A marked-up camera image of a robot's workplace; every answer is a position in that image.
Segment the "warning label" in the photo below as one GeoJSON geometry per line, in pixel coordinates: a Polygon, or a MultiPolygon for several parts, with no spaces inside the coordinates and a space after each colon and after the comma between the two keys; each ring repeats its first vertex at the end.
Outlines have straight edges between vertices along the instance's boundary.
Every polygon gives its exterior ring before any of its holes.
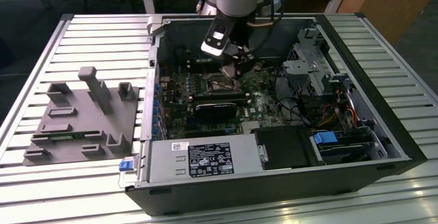
{"type": "Polygon", "coordinates": [[[191,177],[234,174],[230,143],[188,146],[191,177]]]}

